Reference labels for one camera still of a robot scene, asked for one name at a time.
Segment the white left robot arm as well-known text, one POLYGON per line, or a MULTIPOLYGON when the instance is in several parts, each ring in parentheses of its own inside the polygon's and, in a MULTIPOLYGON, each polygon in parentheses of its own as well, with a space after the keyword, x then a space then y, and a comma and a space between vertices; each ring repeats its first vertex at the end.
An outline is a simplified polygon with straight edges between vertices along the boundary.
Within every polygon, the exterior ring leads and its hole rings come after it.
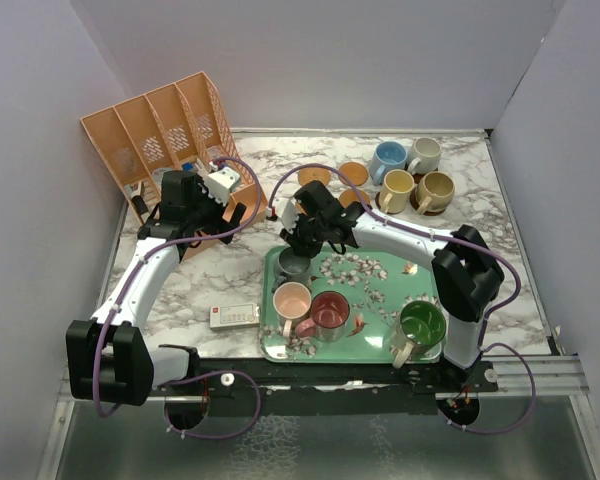
POLYGON ((66 332, 69 384, 77 399, 101 405, 141 406, 153 388, 169 384, 186 395, 200 385, 191 347, 149 349, 142 335, 148 315, 169 275, 190 247, 204 239, 228 244, 246 212, 236 205, 224 217, 240 174, 223 166, 201 176, 195 171, 163 174, 161 199, 148 208, 140 197, 133 204, 144 220, 134 256, 119 283, 88 320, 75 320, 66 332))

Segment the green floral tray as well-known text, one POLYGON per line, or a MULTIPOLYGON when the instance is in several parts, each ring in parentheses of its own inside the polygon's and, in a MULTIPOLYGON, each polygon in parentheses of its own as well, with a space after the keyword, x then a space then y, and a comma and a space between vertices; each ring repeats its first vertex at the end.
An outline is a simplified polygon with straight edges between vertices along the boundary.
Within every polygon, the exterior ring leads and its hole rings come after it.
POLYGON ((424 300, 439 306, 432 274, 422 266, 394 255, 370 250, 339 255, 324 248, 311 263, 309 289, 342 294, 351 306, 344 336, 334 342, 283 336, 274 310, 274 265, 281 246, 271 249, 264 264, 260 309, 260 349, 278 363, 368 363, 393 361, 390 338, 399 313, 410 302, 424 300))

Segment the red ceramic mug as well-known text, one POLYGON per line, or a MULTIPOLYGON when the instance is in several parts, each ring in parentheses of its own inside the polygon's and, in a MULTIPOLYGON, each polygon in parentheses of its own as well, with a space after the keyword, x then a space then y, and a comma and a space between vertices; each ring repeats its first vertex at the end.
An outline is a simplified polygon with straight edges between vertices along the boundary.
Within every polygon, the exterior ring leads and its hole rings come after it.
POLYGON ((294 333, 298 338, 335 342, 345 335, 350 314, 349 302, 342 294, 321 292, 312 300, 308 318, 295 327, 294 333))

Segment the blue ceramic mug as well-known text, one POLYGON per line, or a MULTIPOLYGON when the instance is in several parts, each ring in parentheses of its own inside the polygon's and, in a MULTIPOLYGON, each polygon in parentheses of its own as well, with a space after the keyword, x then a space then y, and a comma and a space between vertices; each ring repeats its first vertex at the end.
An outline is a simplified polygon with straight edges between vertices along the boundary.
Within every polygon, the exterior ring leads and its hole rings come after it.
POLYGON ((372 184, 379 186, 385 176, 392 170, 403 169, 407 161, 407 150, 395 141, 386 141, 378 144, 374 150, 369 174, 372 184))

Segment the light wooden coaster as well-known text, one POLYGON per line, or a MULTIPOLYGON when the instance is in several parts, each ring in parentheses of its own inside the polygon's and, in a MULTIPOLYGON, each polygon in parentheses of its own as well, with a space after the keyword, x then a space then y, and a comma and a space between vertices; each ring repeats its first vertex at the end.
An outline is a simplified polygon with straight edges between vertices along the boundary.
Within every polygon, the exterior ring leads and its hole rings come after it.
POLYGON ((339 202, 344 208, 348 207, 354 202, 361 202, 362 204, 369 205, 370 197, 364 191, 347 189, 340 194, 339 202))

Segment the cream ceramic mug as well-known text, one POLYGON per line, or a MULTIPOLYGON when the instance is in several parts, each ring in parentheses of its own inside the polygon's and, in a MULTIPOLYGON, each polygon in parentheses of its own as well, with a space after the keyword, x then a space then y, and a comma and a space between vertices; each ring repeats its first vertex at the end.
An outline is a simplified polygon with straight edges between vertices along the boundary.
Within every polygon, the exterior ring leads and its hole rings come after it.
POLYGON ((441 154, 442 147, 437 140, 418 138, 408 150, 406 169, 411 175, 426 175, 438 168, 441 154))

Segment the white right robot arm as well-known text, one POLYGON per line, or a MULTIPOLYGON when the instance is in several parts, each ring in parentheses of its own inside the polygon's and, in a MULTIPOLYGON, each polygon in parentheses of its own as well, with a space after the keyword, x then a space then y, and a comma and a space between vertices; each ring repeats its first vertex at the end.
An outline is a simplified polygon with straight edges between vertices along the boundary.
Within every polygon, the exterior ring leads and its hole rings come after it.
POLYGON ((389 253, 429 270, 449 315, 441 383, 461 391, 474 381, 487 310, 504 280, 494 252, 475 228, 426 231, 360 201, 344 207, 318 181, 291 198, 271 201, 267 216, 281 222, 280 237, 298 256, 313 258, 324 244, 339 245, 389 253))

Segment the tan ceramic mug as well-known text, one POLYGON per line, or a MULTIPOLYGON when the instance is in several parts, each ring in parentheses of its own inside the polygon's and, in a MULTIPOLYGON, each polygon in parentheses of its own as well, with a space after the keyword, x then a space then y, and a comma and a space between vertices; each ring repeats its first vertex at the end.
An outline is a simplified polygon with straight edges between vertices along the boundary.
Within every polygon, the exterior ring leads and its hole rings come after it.
POLYGON ((447 208, 455 194, 455 183, 446 173, 433 171, 422 178, 415 193, 420 212, 447 208))

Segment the yellow ceramic mug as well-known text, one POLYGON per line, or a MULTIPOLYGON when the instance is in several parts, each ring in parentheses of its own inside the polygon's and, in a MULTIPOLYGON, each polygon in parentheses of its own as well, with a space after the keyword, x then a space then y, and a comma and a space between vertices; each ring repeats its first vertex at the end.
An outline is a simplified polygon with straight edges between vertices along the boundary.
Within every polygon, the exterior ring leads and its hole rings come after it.
POLYGON ((402 212, 409 201, 416 183, 406 170, 392 170, 384 178, 381 201, 385 214, 402 212))

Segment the pink ceramic mug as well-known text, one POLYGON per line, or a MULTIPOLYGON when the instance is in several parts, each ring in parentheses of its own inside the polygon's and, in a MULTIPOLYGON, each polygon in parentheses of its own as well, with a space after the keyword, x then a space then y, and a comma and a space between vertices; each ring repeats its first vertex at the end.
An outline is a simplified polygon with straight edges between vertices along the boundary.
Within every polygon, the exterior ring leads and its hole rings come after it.
POLYGON ((309 318, 311 303, 311 292, 301 283, 287 282, 276 289, 273 307, 284 338, 289 338, 292 330, 309 318))

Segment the grey ceramic mug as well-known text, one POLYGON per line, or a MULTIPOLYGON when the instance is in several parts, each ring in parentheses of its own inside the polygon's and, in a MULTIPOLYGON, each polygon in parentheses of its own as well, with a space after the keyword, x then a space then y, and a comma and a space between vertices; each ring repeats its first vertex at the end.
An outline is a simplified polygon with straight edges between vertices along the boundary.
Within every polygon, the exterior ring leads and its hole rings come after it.
POLYGON ((296 255, 291 247, 282 250, 274 261, 273 290, 287 282, 308 286, 311 278, 311 259, 296 255))

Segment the orange wooden coaster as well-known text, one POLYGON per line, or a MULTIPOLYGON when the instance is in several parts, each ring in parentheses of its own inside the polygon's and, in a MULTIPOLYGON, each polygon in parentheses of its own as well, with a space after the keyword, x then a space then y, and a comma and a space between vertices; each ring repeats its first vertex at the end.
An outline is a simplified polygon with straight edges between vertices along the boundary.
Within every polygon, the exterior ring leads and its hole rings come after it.
POLYGON ((346 176, 356 187, 364 185, 369 178, 369 172, 366 166, 355 161, 343 163, 339 167, 339 172, 346 176))

